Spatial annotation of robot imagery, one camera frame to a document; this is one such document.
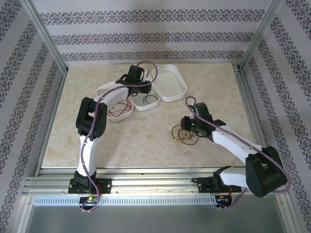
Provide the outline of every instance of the patterned wallpaper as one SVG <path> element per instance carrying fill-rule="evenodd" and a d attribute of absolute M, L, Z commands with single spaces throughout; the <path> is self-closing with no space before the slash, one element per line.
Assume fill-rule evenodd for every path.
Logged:
<path fill-rule="evenodd" d="M 18 0 L 0 3 L 0 233 L 10 232 L 62 73 Z"/>
<path fill-rule="evenodd" d="M 307 1 L 284 1 L 245 69 L 265 139 L 293 182 L 303 232 L 311 232 L 310 15 Z"/>
<path fill-rule="evenodd" d="M 34 0 L 67 64 L 238 64 L 270 0 Z"/>

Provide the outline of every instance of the black wire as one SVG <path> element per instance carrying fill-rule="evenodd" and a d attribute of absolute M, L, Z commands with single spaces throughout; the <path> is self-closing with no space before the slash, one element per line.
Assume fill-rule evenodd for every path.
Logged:
<path fill-rule="evenodd" d="M 147 95 L 142 99 L 142 102 L 143 102 L 143 103 L 146 102 L 147 104 L 150 104 L 150 103 L 147 101 L 147 97 L 148 97 L 148 96 L 155 97 L 155 98 L 156 98 L 156 101 L 158 101 L 158 98 L 157 98 L 156 96 L 147 94 Z"/>
<path fill-rule="evenodd" d="M 194 131 L 188 131 L 188 133 L 189 133 L 189 135 L 190 135 L 190 137 L 187 137 L 187 138 L 183 138 L 183 137 L 181 137 L 181 135 L 180 135 L 180 132 L 182 131 L 182 129 L 180 128 L 179 130 L 178 130 L 178 132 L 177 132 L 177 136 L 178 136 L 178 138 L 176 138 L 175 136 L 174 136 L 174 134 L 173 134 L 173 130 L 176 128 L 176 127 L 178 127 L 178 126 L 180 126 L 180 125 L 175 125 L 173 128 L 172 128 L 172 130 L 171 130 L 171 133 L 172 133 L 172 137 L 175 139 L 175 140 L 177 140 L 177 141 L 181 141 L 183 144 L 185 144 L 185 145 L 188 145 L 188 146 L 193 146 L 193 145 L 195 145 L 198 141 L 199 141 L 199 135 L 197 135 L 197 133 L 196 132 L 194 132 Z M 185 143 L 184 142 L 184 140 L 187 140 L 187 139 L 190 139 L 190 138 L 192 138 L 192 137 L 194 137 L 194 136 L 198 136 L 197 137 L 197 139 L 196 139 L 196 141 L 194 142 L 194 143 L 192 143 L 192 144 L 188 144 L 188 143 Z"/>
<path fill-rule="evenodd" d="M 179 139 L 175 138 L 175 137 L 174 137 L 174 134 L 173 134 L 173 129 L 176 128 L 177 126 L 179 126 L 179 125 L 175 125 L 175 126 L 172 128 L 171 133 L 172 133 L 173 138 L 174 138 L 175 140 L 178 141 Z"/>
<path fill-rule="evenodd" d="M 180 141 L 181 141 L 183 144 L 188 145 L 188 146 L 193 146 L 193 145 L 195 145 L 195 144 L 199 141 L 199 137 L 197 137 L 197 139 L 196 139 L 196 141 L 195 141 L 194 143 L 192 143 L 192 144 L 185 143 L 185 142 L 184 142 L 184 139 L 190 139 L 190 138 L 192 138 L 193 135 L 194 135 L 194 132 L 193 132 L 192 134 L 191 134 L 191 132 L 190 132 L 190 137 L 188 137 L 188 138 L 182 138 L 182 137 L 180 137 L 180 134 L 179 134 L 181 130 L 182 130 L 181 128 L 178 130 L 178 137 L 181 139 Z"/>

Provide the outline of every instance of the white robotic arm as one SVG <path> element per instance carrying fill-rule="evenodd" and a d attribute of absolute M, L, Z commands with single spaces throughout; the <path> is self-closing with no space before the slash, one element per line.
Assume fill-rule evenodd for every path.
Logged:
<path fill-rule="evenodd" d="M 201 137 L 206 137 L 210 141 L 225 147 L 245 164 L 245 167 L 225 166 L 215 171 L 212 182 L 203 181 L 205 185 L 209 186 L 210 190 L 218 190 L 220 187 L 239 186 L 249 188 L 255 196 L 261 198 L 286 184 L 285 174 L 271 160 L 262 155 L 264 153 L 275 163 L 282 166 L 276 149 L 256 145 L 232 132 L 221 120 L 213 120 L 204 103 L 195 103 L 190 108 L 201 119 L 194 116 L 194 114 L 191 114 L 190 117 L 185 116 L 181 119 L 181 128 L 185 131 L 194 132 Z M 200 182 L 199 180 L 199 178 L 192 179 L 197 183 Z"/>
<path fill-rule="evenodd" d="M 108 83 L 107 85 L 102 86 L 103 89 L 111 89 L 111 88 L 117 88 L 118 86 L 122 86 L 122 84 L 119 83 Z M 115 106 L 118 102 L 126 99 L 128 97 L 128 88 L 120 88 L 116 89 L 115 91 L 107 94 L 100 103 L 103 103 L 107 106 L 107 109 L 111 109 L 113 106 Z M 97 96 L 94 98 L 94 102 L 97 102 L 99 100 L 100 96 Z M 85 135 L 80 135 L 80 153 L 82 150 L 82 145 L 85 143 Z M 83 159 L 86 166 L 86 169 L 90 175 L 94 174 L 96 171 L 96 147 L 98 144 L 99 138 L 94 138 L 91 140 L 90 138 L 87 139 L 86 145 L 84 146 L 83 151 Z M 80 158 L 79 165 L 77 168 L 77 171 L 80 175 L 83 175 L 86 177 L 86 172 L 83 169 L 82 161 Z"/>

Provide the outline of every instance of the black bracket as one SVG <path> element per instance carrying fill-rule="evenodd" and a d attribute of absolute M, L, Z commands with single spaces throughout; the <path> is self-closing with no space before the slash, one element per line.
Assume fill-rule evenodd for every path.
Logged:
<path fill-rule="evenodd" d="M 228 207 L 231 205 L 232 203 L 232 197 L 230 195 L 217 195 L 215 196 L 215 199 L 216 199 L 216 207 L 222 207 L 222 208 L 225 208 L 225 207 Z"/>
<path fill-rule="evenodd" d="M 271 146 L 262 148 L 262 152 L 283 167 L 277 150 Z M 259 198 L 287 183 L 283 172 L 260 153 L 249 154 L 245 159 L 246 183 L 249 190 Z"/>
<path fill-rule="evenodd" d="M 191 109 L 199 115 L 201 118 L 212 122 L 213 124 L 217 126 L 226 125 L 221 120 L 213 120 L 212 115 L 209 113 L 208 108 L 205 103 L 196 103 L 194 105 L 191 105 Z M 200 134 L 201 137 L 208 138 L 210 141 L 213 142 L 213 136 L 212 132 L 216 130 L 213 126 L 210 126 L 209 124 L 201 121 L 196 116 L 194 116 L 193 119 L 190 119 L 189 116 L 185 116 L 180 121 L 180 127 L 183 130 L 195 132 L 197 134 Z"/>
<path fill-rule="evenodd" d="M 89 115 L 95 111 L 97 102 L 94 99 L 85 97 L 80 105 L 78 117 L 76 120 L 76 128 L 78 129 L 79 135 L 86 136 L 92 126 L 94 117 Z M 100 103 L 97 110 L 96 122 L 94 130 L 90 135 L 90 140 L 93 141 L 94 138 L 100 137 L 103 135 L 106 129 L 107 122 L 107 105 Z"/>
<path fill-rule="evenodd" d="M 119 80 L 116 81 L 116 83 L 120 83 L 123 85 L 143 85 L 147 84 L 150 81 L 142 81 L 140 79 L 141 74 L 144 72 L 144 69 L 138 66 L 131 65 L 128 74 L 124 74 Z M 144 93 L 148 94 L 151 91 L 151 85 L 147 86 L 141 86 L 141 87 L 129 87 L 128 88 L 128 94 L 134 94 L 134 93 Z"/>
<path fill-rule="evenodd" d="M 111 179 L 96 178 L 95 183 L 99 187 L 100 192 L 102 194 L 110 194 L 111 187 L 112 187 L 112 180 Z M 69 194 L 96 195 L 96 191 L 94 188 L 92 190 L 90 190 L 89 188 L 85 187 L 84 185 L 78 183 L 75 179 L 70 180 L 68 193 Z"/>
<path fill-rule="evenodd" d="M 191 180 L 198 184 L 199 193 L 229 193 L 229 186 L 218 186 L 214 183 L 213 177 L 200 177 Z M 233 193 L 240 193 L 241 187 L 231 186 Z"/>

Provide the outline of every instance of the marble platform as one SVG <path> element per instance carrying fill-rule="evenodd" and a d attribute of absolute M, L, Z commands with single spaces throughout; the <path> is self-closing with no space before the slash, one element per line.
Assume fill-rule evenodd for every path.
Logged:
<path fill-rule="evenodd" d="M 214 119 L 221 119 L 235 132 L 253 141 L 235 75 L 230 63 L 175 64 L 188 91 L 205 102 Z M 84 97 L 93 98 L 97 87 L 117 80 L 130 65 L 71 66 L 66 78 L 43 167 L 77 167 L 80 140 L 75 121 Z M 188 116 L 185 98 L 160 101 L 156 108 L 133 114 L 118 123 L 107 121 L 100 138 L 97 167 L 134 166 L 241 166 L 225 148 L 200 138 L 194 146 L 174 143 L 171 128 Z"/>

